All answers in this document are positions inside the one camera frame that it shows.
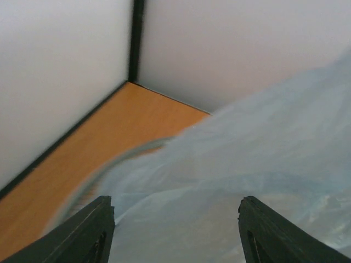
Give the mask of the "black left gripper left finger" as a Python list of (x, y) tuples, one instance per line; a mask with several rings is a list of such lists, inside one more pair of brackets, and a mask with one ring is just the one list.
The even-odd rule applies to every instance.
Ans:
[(100, 196), (3, 262), (108, 262), (115, 229), (110, 196)]

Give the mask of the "translucent blue plastic bag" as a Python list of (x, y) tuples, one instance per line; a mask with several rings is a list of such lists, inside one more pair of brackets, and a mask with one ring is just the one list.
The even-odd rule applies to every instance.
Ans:
[(246, 196), (350, 255), (350, 54), (114, 166), (98, 194), (115, 208), (110, 262), (244, 262)]

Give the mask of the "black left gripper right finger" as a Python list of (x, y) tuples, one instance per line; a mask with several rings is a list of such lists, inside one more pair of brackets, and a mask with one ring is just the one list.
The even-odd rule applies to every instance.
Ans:
[(243, 198), (238, 212), (246, 262), (350, 262), (254, 196)]

